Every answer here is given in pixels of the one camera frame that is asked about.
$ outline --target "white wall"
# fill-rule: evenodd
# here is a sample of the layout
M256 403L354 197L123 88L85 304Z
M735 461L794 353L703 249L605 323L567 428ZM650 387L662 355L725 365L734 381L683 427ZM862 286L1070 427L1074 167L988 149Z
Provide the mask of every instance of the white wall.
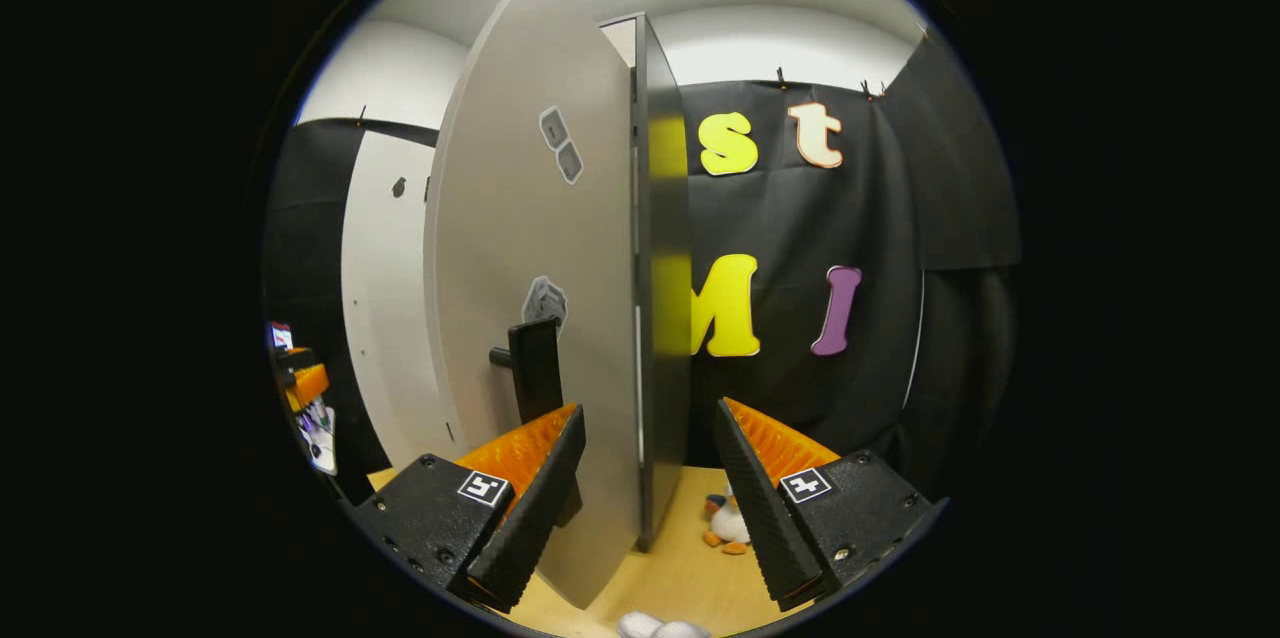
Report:
M730 5L653 18L676 82L787 81L879 91L915 45L861 20L781 5Z
M302 104L298 123L365 118L439 128L467 46L421 28L366 20L338 46Z

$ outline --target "black curtain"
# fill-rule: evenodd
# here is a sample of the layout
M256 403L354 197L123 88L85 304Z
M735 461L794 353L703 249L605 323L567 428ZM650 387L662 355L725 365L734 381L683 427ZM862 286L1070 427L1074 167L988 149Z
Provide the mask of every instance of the black curtain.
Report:
M946 492L998 406L1014 351L1018 218L998 141L947 46L922 40L887 95L721 82L681 88L689 136L694 288L749 254L760 352L692 359L687 462L718 466L712 407L732 397L845 455L870 447L928 495ZM787 108L826 105L841 131L824 169L796 147ZM759 161L710 176L698 128L741 113ZM817 356L835 265L863 272L849 347ZM714 327L708 331L708 338Z
M356 155L366 131L434 147L434 129L383 120L329 118L294 126L284 137L262 240L264 306L288 323L293 346L325 364L337 427L338 486L351 502L372 493L366 475L390 468L369 420L347 346L342 306L342 223Z

